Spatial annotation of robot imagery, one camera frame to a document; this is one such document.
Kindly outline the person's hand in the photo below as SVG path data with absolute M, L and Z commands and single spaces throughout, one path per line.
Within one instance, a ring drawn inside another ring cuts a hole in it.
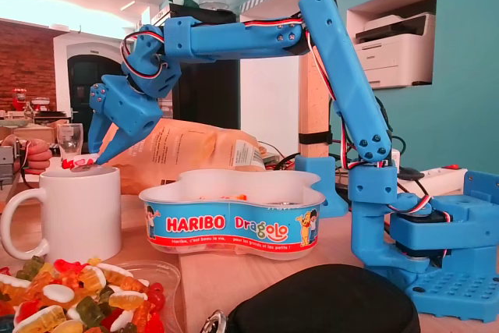
M 40 175 L 50 166 L 52 153 L 49 144 L 44 140 L 33 139 L 27 145 L 26 172 Z

